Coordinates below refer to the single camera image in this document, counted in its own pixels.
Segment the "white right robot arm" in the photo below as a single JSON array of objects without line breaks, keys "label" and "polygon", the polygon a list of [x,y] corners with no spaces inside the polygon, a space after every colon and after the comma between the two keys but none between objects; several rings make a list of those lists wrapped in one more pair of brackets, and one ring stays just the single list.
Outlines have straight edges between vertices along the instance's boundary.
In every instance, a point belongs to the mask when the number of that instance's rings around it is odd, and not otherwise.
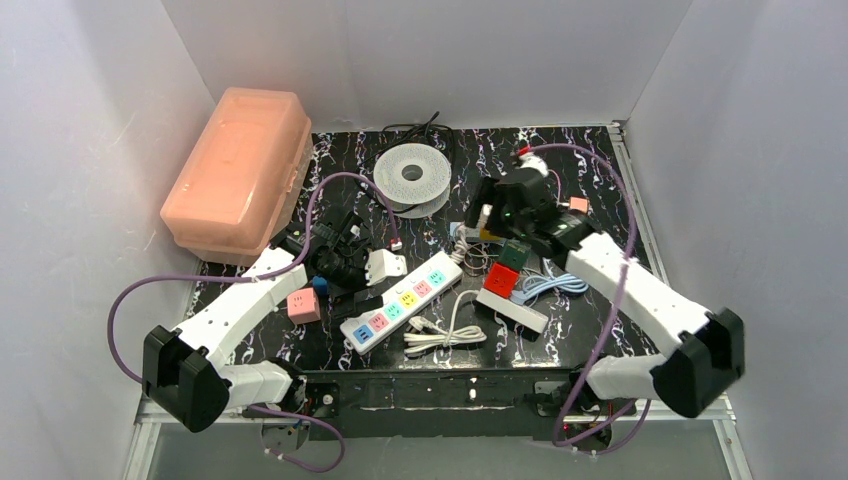
[{"label": "white right robot arm", "polygon": [[629,260],[587,215],[571,213],[546,190],[533,167],[484,177],[465,213],[485,229],[530,246],[601,293],[645,333],[657,354],[598,354],[574,389],[585,406],[602,400],[660,400],[686,418],[698,417],[745,371],[745,330],[727,308],[712,312]]}]

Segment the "pink cube adapter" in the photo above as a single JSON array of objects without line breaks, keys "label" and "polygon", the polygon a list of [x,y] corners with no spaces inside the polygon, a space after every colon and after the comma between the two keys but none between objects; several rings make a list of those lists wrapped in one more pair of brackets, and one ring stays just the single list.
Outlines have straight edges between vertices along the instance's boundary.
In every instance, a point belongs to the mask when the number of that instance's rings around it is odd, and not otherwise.
[{"label": "pink cube adapter", "polygon": [[286,314],[294,325],[304,325],[321,320],[320,299],[313,288],[303,288],[286,298]]}]

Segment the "white plug with cable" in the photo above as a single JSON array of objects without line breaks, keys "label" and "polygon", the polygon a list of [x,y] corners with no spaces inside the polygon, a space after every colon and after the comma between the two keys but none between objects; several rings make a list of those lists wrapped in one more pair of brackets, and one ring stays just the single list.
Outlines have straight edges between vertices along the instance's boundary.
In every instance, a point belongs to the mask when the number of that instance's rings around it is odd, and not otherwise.
[{"label": "white plug with cable", "polygon": [[407,357],[418,357],[426,352],[439,348],[453,348],[456,346],[479,344],[487,340],[487,335],[477,325],[469,325],[456,328],[456,319],[463,300],[468,296],[476,296],[479,290],[468,290],[461,292],[453,305],[451,318],[446,329],[423,316],[416,315],[408,320],[409,328],[403,335],[405,348],[403,353]]}]

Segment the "blue cube adapter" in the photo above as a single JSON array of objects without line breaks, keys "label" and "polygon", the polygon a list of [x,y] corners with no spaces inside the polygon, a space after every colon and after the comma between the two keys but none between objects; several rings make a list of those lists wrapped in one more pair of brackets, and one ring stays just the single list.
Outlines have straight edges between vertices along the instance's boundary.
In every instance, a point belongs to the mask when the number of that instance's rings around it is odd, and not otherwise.
[{"label": "blue cube adapter", "polygon": [[321,276],[315,276],[311,280],[313,290],[318,296],[326,297],[329,295],[329,283]]}]

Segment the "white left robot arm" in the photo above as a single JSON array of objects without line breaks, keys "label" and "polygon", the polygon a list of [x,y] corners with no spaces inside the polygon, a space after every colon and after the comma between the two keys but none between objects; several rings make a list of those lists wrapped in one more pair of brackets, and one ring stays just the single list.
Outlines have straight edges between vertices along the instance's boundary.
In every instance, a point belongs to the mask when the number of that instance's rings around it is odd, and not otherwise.
[{"label": "white left robot arm", "polygon": [[306,376],[292,363],[267,358],[231,365],[241,340],[290,295],[306,296],[315,277],[341,291],[332,314],[353,317],[381,305],[357,292],[407,272],[398,251],[362,237],[363,220],[337,207],[311,227],[292,223],[279,231],[256,261],[201,312],[172,329],[155,327],[145,338],[142,390],[191,432],[200,432],[229,409],[274,404],[302,413]]}]

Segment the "white colourful power strip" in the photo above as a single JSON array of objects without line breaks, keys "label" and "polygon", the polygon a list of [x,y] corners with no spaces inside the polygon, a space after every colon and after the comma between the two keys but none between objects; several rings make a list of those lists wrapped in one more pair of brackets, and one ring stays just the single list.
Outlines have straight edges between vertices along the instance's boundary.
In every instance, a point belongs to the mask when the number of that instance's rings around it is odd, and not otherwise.
[{"label": "white colourful power strip", "polygon": [[463,276],[463,270],[445,252],[412,270],[381,295],[383,304],[340,325],[351,348],[365,355],[438,299]]}]

